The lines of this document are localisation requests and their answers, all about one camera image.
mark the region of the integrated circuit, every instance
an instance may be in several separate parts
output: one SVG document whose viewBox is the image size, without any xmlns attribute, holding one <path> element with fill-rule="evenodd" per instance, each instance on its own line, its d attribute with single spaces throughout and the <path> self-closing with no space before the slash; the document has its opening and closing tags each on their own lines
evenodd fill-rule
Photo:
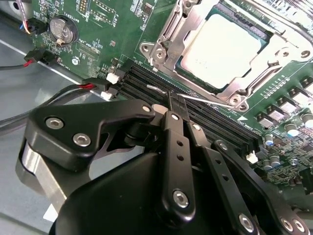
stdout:
<svg viewBox="0 0 313 235">
<path fill-rule="evenodd" d="M 308 144 L 304 147 L 301 148 L 303 151 L 306 151 L 306 152 L 310 152 L 310 151 L 313 151 L 313 146 Z"/>
</svg>

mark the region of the black cable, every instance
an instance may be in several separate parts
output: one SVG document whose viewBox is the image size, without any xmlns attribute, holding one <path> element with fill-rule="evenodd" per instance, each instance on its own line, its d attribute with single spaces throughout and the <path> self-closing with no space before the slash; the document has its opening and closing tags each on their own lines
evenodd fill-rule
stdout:
<svg viewBox="0 0 313 235">
<path fill-rule="evenodd" d="M 25 68 L 24 65 L 13 65 L 13 66 L 1 66 L 0 71 L 5 71 L 5 70 L 18 70 L 18 69 L 23 69 Z"/>
<path fill-rule="evenodd" d="M 48 105 L 50 102 L 52 102 L 53 100 L 57 99 L 58 97 L 64 95 L 65 93 L 69 92 L 69 91 L 72 91 L 74 89 L 78 89 L 78 85 L 69 85 L 63 89 L 61 89 L 59 92 L 57 92 L 53 97 L 51 97 L 50 99 L 48 99 L 47 101 L 45 101 L 44 103 L 42 103 L 41 105 L 37 106 L 36 108 L 38 107 L 42 107 L 42 106 L 46 106 Z M 16 115 L 16 116 L 13 116 L 13 117 L 9 117 L 9 118 L 6 118 L 6 119 L 3 119 L 3 120 L 0 120 L 0 126 L 2 125 L 5 125 L 5 124 L 8 124 L 8 123 L 11 123 L 11 122 L 14 122 L 16 120 L 19 120 L 23 117 L 27 117 L 29 115 L 29 113 L 31 113 L 32 111 L 34 111 L 36 108 L 32 109 L 32 110 L 29 110 L 23 114 L 19 114 L 19 115 Z"/>
<path fill-rule="evenodd" d="M 71 91 L 65 94 L 64 96 L 56 100 L 53 100 L 48 105 L 63 105 L 87 93 L 89 93 L 89 90 L 87 89 L 79 89 L 79 90 Z M 26 117 L 22 117 L 19 120 L 15 120 L 14 122 L 10 124 L 0 127 L 0 136 L 7 135 L 18 129 L 23 128 L 27 123 L 27 119 L 28 119 L 28 115 Z"/>
</svg>

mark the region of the gray metal surface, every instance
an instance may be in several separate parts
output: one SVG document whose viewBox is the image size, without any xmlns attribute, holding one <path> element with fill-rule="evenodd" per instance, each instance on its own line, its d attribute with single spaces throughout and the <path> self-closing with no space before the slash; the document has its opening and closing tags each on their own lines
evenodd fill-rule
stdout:
<svg viewBox="0 0 313 235">
<path fill-rule="evenodd" d="M 33 49 L 31 40 L 18 30 L 0 22 L 0 66 L 24 63 L 23 54 Z M 0 119 L 26 112 L 50 98 L 61 88 L 80 81 L 61 67 L 49 70 L 34 64 L 21 70 L 0 72 Z M 102 101 L 86 95 L 75 102 Z M 52 223 L 43 215 L 50 205 L 47 198 L 24 186 L 15 174 L 15 164 L 24 130 L 0 137 L 0 234 L 37 235 L 49 231 Z M 91 165 L 95 178 L 131 159 L 141 151 L 137 148 L 125 155 L 112 154 Z"/>
</svg>

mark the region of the capacitor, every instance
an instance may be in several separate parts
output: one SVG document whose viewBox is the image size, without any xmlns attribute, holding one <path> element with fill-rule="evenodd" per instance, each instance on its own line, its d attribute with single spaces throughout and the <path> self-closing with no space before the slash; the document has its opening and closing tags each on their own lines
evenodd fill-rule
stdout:
<svg viewBox="0 0 313 235">
<path fill-rule="evenodd" d="M 297 135 L 299 135 L 299 131 L 297 130 L 297 126 L 295 124 L 287 124 L 285 126 L 285 130 L 287 134 L 291 137 L 296 137 Z"/>
<path fill-rule="evenodd" d="M 288 180 L 288 184 L 291 186 L 291 187 L 294 187 L 295 186 L 295 180 L 294 179 L 289 179 Z"/>
<path fill-rule="evenodd" d="M 279 157 L 278 156 L 271 156 L 269 158 L 270 160 L 270 165 L 274 167 L 278 167 L 280 165 Z"/>
<path fill-rule="evenodd" d="M 292 165 L 292 166 L 298 165 L 298 159 L 295 159 L 295 158 L 290 159 L 289 160 L 289 164 Z"/>
<path fill-rule="evenodd" d="M 296 183 L 297 185 L 301 185 L 301 184 L 302 184 L 300 175 L 297 175 L 297 176 L 294 178 L 294 181 L 295 181 L 295 183 Z"/>
<path fill-rule="evenodd" d="M 264 143 L 266 146 L 273 146 L 273 135 L 272 134 L 266 134 L 264 136 Z"/>
<path fill-rule="evenodd" d="M 263 161 L 263 169 L 264 170 L 271 170 L 273 167 L 270 165 L 270 160 L 264 160 Z"/>
<path fill-rule="evenodd" d="M 313 115 L 312 114 L 303 114 L 301 119 L 306 128 L 313 128 Z"/>
</svg>

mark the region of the metal screw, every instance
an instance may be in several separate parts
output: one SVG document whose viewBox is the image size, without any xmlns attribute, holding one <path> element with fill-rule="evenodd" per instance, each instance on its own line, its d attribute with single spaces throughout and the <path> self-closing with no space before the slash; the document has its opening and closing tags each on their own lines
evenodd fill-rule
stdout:
<svg viewBox="0 0 313 235">
<path fill-rule="evenodd" d="M 182 191 L 176 190 L 173 193 L 174 202 L 181 208 L 186 208 L 189 205 L 188 198 L 186 194 Z"/>
<path fill-rule="evenodd" d="M 303 225 L 296 219 L 294 219 L 293 222 L 296 225 L 297 229 L 304 233 L 305 229 Z"/>
<path fill-rule="evenodd" d="M 177 117 L 175 114 L 172 114 L 172 118 L 174 118 L 175 120 L 179 119 L 179 117 Z"/>
<path fill-rule="evenodd" d="M 88 145 L 91 144 L 91 139 L 89 136 L 83 133 L 78 133 L 73 136 L 73 141 L 75 144 L 81 147 L 87 147 Z"/>
<path fill-rule="evenodd" d="M 223 143 L 220 143 L 220 147 L 222 147 L 222 149 L 224 149 L 224 150 L 227 150 L 227 149 L 228 149 L 228 148 L 226 147 L 226 145 L 223 144 Z"/>
<path fill-rule="evenodd" d="M 147 106 L 142 106 L 142 109 L 146 112 L 151 112 L 151 109 Z"/>
<path fill-rule="evenodd" d="M 289 231 L 292 232 L 293 231 L 293 227 L 291 225 L 291 223 L 289 223 L 288 220 L 281 218 L 280 221 L 282 222 L 282 224 L 284 225 L 284 227 Z"/>
<path fill-rule="evenodd" d="M 251 220 L 244 214 L 240 214 L 239 215 L 239 220 L 241 225 L 249 232 L 253 232 L 254 230 L 254 226 L 253 223 L 251 222 Z"/>
<path fill-rule="evenodd" d="M 201 130 L 201 128 L 200 128 L 198 125 L 196 125 L 196 124 L 192 124 L 192 126 L 193 126 L 197 131 Z"/>
<path fill-rule="evenodd" d="M 72 64 L 73 65 L 79 65 L 80 64 L 80 60 L 76 56 L 74 56 L 72 58 Z"/>
<path fill-rule="evenodd" d="M 298 159 L 296 159 L 296 158 L 290 159 L 289 164 L 290 165 L 298 165 Z"/>
<path fill-rule="evenodd" d="M 62 122 L 62 120 L 58 119 L 57 117 L 48 118 L 45 121 L 45 124 L 47 125 L 47 127 L 54 129 L 54 130 L 58 130 L 64 127 L 64 123 Z"/>
</svg>

